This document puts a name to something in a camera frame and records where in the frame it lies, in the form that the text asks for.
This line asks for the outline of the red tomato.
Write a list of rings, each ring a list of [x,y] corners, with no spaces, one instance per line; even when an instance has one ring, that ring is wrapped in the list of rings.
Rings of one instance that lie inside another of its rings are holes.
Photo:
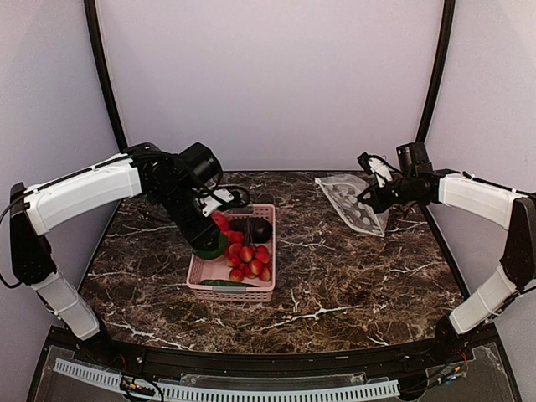
[[[219,211],[215,211],[211,214],[211,218],[221,231],[225,232],[229,230],[229,220],[224,214],[220,213]]]

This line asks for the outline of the green avocado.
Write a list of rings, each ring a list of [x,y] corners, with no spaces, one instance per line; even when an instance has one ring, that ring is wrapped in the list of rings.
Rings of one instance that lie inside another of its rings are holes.
[[[215,260],[224,254],[229,244],[229,237],[223,233],[219,235],[216,247],[213,250],[194,250],[193,254],[202,260]]]

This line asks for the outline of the clear zip top bag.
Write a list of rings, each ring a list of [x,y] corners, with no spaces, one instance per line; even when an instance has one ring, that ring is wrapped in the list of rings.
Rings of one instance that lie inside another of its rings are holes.
[[[376,214],[373,209],[358,200],[368,184],[352,174],[315,178],[327,200],[341,220],[360,235],[385,237],[389,212]]]

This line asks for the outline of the dark purple eggplant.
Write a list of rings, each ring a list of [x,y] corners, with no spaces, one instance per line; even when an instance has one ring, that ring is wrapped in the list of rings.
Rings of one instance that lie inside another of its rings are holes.
[[[229,222],[231,230],[249,234],[254,243],[267,243],[273,235],[272,224],[263,218],[239,218]]]

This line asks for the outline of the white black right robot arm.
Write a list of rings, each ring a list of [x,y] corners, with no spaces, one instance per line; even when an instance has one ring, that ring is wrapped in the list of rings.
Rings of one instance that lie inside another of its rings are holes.
[[[358,196],[376,213],[418,204],[471,294],[435,326],[427,355],[445,363],[535,281],[535,196],[465,171],[436,169],[422,142],[397,147],[398,167],[362,153],[376,179]]]

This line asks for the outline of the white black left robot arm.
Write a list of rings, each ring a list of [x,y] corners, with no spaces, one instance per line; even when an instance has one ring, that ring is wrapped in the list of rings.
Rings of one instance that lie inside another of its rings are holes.
[[[216,256],[225,238],[211,215],[234,199],[219,188],[222,176],[217,157],[199,142],[180,153],[143,143],[46,183],[14,184],[2,213],[9,224],[13,286],[32,289],[92,359],[112,364],[118,347],[55,262],[48,233],[124,199],[146,196],[161,205],[193,251]]]

